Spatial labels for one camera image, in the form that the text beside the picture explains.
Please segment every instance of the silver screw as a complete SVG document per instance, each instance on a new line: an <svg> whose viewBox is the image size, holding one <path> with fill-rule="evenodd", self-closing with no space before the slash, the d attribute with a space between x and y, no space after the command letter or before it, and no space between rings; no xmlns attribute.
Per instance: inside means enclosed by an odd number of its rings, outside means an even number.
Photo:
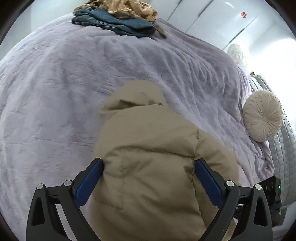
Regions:
<svg viewBox="0 0 296 241"><path fill-rule="evenodd" d="M261 190L261 189L262 189L262 186L261 186L260 184L256 184L256 185L255 185L255 188L256 188L257 190Z"/></svg>
<svg viewBox="0 0 296 241"><path fill-rule="evenodd" d="M67 181L64 182L64 185L66 187L70 186L71 184L72 184L72 181L71 180L67 180Z"/></svg>
<svg viewBox="0 0 296 241"><path fill-rule="evenodd" d="M234 186L234 182L233 181L227 181L226 184L229 187L233 187Z"/></svg>
<svg viewBox="0 0 296 241"><path fill-rule="evenodd" d="M42 183L40 183L40 184L37 185L37 189L38 189L38 190L40 190L40 189L42 189L42 188L43 188L43 184L42 184Z"/></svg>

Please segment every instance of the brown garment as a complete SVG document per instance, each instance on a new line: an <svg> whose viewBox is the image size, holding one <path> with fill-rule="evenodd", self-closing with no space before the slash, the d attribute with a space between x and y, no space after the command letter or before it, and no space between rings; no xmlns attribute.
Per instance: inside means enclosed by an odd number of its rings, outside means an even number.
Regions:
<svg viewBox="0 0 296 241"><path fill-rule="evenodd" d="M171 111L149 81L118 88L104 105L94 156L105 169L89 224L103 241L198 241L217 213L194 173L203 157L238 183L236 156ZM229 240L232 221L224 239Z"/></svg>
<svg viewBox="0 0 296 241"><path fill-rule="evenodd" d="M155 22L157 18L157 11L151 5L140 0L89 0L85 4L74 9L74 12L78 12L80 9L88 7L91 7L92 9L102 8L112 15L124 16L124 18L143 18L150 22Z"/></svg>

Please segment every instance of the gray quilted mattress cover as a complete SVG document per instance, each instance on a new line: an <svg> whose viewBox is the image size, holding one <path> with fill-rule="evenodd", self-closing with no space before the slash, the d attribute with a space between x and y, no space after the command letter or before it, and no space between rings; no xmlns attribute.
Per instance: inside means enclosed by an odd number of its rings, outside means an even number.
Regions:
<svg viewBox="0 0 296 241"><path fill-rule="evenodd" d="M274 93L263 75L249 79L252 92L269 90ZM269 140L274 162L274 174L282 179L283 207L296 201L296 131L283 110L283 124L276 136Z"/></svg>
<svg viewBox="0 0 296 241"><path fill-rule="evenodd" d="M273 175L268 142L244 127L248 79L224 52L161 20L167 39L118 36L72 18L42 26L0 61L0 211L20 241L38 183L61 185L88 166L98 110L131 80L156 83L172 110L232 149L242 185ZM87 205L82 212L87 219Z"/></svg>

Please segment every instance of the round pillow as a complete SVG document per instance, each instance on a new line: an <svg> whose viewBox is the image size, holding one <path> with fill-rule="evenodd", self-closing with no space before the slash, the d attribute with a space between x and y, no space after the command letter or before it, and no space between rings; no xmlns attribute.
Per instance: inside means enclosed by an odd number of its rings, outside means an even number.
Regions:
<svg viewBox="0 0 296 241"><path fill-rule="evenodd" d="M243 107L244 125L250 138L264 142L276 135L283 121L279 99L269 91L256 91Z"/></svg>

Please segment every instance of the bed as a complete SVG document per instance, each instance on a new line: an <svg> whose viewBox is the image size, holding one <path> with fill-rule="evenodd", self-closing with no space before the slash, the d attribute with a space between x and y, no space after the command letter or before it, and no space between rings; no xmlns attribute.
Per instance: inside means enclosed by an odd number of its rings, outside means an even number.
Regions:
<svg viewBox="0 0 296 241"><path fill-rule="evenodd" d="M251 140L243 125L250 84L225 53L163 20L167 39L138 39L73 25L72 17L42 26L0 62L0 212L19 241L36 185L60 185L88 166L98 111L131 80L156 83L173 111L231 149L241 185L273 175L268 142ZM88 205L82 212L88 219Z"/></svg>

